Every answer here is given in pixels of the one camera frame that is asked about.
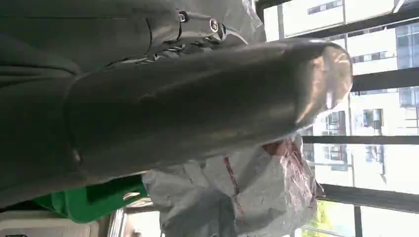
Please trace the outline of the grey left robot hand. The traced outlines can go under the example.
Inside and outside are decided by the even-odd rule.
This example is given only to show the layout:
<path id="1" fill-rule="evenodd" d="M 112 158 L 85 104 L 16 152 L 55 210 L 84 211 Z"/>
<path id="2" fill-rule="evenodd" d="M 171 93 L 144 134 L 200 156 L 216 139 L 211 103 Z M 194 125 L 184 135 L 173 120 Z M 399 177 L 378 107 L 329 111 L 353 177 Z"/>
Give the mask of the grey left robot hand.
<path id="1" fill-rule="evenodd" d="M 3 0 L 0 189 L 29 198 L 275 141 L 352 85 L 338 44 L 246 43 L 169 0 Z"/>

